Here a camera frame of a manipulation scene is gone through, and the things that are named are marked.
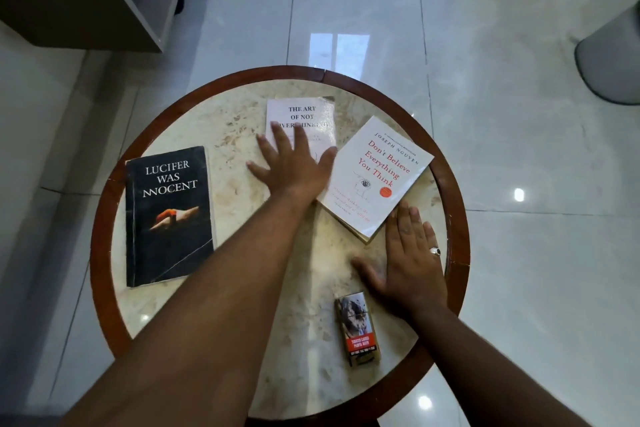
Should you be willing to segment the round table with wooden rim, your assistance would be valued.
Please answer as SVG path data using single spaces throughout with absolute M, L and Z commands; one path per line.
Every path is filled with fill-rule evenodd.
M 115 357 L 124 354 L 182 283 L 126 286 L 125 163 L 143 155 L 204 146 L 215 244 L 233 234 L 266 199 L 245 169 L 260 160 L 255 134 L 271 98 L 334 99 L 342 146 L 372 115 L 435 156 L 407 194 L 430 221 L 445 253 L 448 305 L 458 315 L 470 271 L 470 239 L 460 188 L 433 138 L 382 92 L 354 78 L 308 66 L 268 66 L 233 73 L 190 92 L 164 110 L 125 150 L 104 186 L 92 232 L 90 270 L 100 327 Z M 383 233 L 366 245 L 315 204 L 296 236 L 247 427 L 379 427 L 427 375 L 433 361 L 411 328 L 369 298 L 382 346 L 380 362 L 349 367 L 338 339 L 333 298 L 363 290 L 353 255 L 383 268 Z

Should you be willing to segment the person's right hand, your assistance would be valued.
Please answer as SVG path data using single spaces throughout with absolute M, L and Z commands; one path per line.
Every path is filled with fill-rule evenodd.
M 442 262 L 431 262 L 426 256 L 419 209 L 409 205 L 412 247 L 404 248 L 397 228 L 397 207 L 385 224 L 387 291 L 372 293 L 393 314 L 419 329 L 426 314 L 446 308 L 447 286 Z

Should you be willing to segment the cigarette pack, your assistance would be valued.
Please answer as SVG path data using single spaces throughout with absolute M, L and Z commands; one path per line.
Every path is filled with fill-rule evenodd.
M 342 344 L 350 367 L 380 362 L 380 345 L 363 292 L 348 294 L 334 301 Z

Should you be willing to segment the small white paperback book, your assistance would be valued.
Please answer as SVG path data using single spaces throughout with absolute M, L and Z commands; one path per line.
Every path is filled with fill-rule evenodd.
M 276 147 L 271 123 L 277 122 L 294 144 L 294 125 L 300 124 L 307 135 L 310 155 L 319 162 L 324 152 L 337 145 L 332 101 L 316 98 L 268 99 L 266 103 L 266 139 Z

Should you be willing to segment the white book with red print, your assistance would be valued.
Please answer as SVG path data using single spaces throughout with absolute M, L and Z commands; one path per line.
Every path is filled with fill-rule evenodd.
M 433 159 L 372 116 L 337 152 L 317 201 L 367 245 Z

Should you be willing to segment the person's left hand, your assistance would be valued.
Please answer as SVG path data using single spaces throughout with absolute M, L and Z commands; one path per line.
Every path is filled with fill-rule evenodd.
M 287 201 L 308 207 L 324 191 L 318 162 L 310 155 L 308 139 L 300 124 L 294 125 L 293 156 L 270 156 L 272 145 L 263 134 L 257 135 L 257 144 L 268 169 L 271 184 L 265 184 L 272 197 L 286 197 Z

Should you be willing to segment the grey round bin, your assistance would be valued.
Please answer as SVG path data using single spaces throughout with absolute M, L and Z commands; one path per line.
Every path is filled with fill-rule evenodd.
M 578 73 L 598 98 L 640 106 L 640 0 L 574 49 Z

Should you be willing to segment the person's left forearm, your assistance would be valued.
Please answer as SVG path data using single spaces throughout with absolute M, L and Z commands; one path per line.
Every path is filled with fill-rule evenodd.
M 243 427 L 316 190 L 272 194 L 188 277 L 60 427 Z

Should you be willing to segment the person's right forearm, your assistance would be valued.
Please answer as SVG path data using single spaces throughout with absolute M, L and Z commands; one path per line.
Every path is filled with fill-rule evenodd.
M 407 315 L 471 427 L 591 427 L 447 307 Z

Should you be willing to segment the black paperback book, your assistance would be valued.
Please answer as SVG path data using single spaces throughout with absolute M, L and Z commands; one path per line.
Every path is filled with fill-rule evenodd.
M 187 277 L 215 247 L 205 148 L 134 158 L 125 172 L 126 286 Z

